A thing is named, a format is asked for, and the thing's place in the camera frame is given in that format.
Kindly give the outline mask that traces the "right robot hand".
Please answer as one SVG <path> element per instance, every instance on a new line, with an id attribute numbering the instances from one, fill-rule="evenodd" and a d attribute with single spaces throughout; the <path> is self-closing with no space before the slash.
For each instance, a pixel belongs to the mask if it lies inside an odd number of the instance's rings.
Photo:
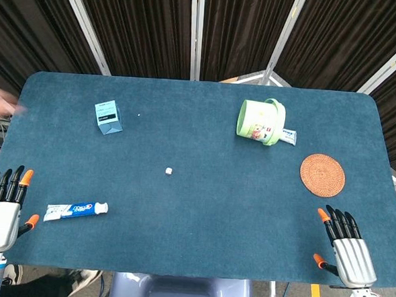
<path id="1" fill-rule="evenodd" d="M 325 209 L 318 208 L 317 211 L 336 260 L 336 264 L 332 265 L 316 253 L 313 260 L 318 268 L 338 276 L 347 288 L 371 287 L 377 281 L 377 277 L 368 247 L 355 218 L 349 212 L 342 212 L 330 205 Z"/>

